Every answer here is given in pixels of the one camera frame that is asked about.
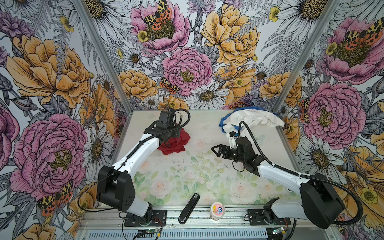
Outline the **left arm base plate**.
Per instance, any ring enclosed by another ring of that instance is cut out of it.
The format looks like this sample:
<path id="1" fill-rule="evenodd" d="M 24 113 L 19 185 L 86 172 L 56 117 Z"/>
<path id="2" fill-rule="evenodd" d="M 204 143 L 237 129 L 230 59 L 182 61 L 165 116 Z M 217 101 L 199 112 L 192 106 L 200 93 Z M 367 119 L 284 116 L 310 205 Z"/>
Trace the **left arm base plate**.
<path id="1" fill-rule="evenodd" d="M 164 227 L 167 222 L 167 210 L 152 210 L 152 214 L 139 217 L 127 213 L 124 227 Z"/>

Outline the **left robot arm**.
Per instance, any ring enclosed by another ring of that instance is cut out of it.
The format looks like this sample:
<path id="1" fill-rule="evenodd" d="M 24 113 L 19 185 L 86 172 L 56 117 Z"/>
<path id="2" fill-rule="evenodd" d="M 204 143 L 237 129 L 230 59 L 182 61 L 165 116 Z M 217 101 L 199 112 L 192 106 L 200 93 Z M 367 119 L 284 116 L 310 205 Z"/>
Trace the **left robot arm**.
<path id="1" fill-rule="evenodd" d="M 134 147 L 111 167 L 99 171 L 97 201 L 121 212 L 138 217 L 151 214 L 151 204 L 141 200 L 134 187 L 134 177 L 144 161 L 158 147 L 180 134 L 182 125 L 173 123 L 165 126 L 156 121 L 148 127 Z"/>

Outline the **dark red cloth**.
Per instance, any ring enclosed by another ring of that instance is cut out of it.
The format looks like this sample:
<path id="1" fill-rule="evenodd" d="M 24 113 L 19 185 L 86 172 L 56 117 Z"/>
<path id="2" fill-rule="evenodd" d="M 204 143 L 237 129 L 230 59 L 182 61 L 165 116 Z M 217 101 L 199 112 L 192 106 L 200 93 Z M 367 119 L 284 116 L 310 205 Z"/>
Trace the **dark red cloth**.
<path id="1" fill-rule="evenodd" d="M 190 135 L 184 129 L 181 129 L 179 138 L 170 138 L 167 142 L 162 143 L 158 150 L 164 155 L 184 152 L 186 150 L 185 145 L 187 145 L 190 139 Z"/>

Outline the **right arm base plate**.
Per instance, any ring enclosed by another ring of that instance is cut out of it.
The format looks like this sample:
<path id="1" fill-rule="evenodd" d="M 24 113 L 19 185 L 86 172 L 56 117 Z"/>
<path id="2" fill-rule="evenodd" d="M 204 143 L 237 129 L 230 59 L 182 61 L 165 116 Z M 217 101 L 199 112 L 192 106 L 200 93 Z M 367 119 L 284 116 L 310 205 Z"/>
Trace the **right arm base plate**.
<path id="1" fill-rule="evenodd" d="M 289 218 L 278 218 L 273 212 L 264 209 L 248 209 L 247 217 L 251 226 L 289 226 Z"/>

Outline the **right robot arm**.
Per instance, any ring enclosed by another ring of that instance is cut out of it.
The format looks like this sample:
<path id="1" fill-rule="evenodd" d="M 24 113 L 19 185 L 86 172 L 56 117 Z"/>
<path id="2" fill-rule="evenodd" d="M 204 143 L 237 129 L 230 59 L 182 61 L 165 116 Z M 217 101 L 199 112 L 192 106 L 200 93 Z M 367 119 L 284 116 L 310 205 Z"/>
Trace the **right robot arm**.
<path id="1" fill-rule="evenodd" d="M 211 148 L 223 159 L 241 163 L 245 170 L 258 177 L 276 182 L 299 196 L 297 200 L 272 198 L 263 207 L 265 222 L 278 219 L 309 220 L 321 229 L 327 229 L 345 210 L 345 205 L 326 177 L 321 174 L 306 176 L 269 161 L 263 154 L 256 154 L 246 137 L 231 137 L 230 145 Z"/>

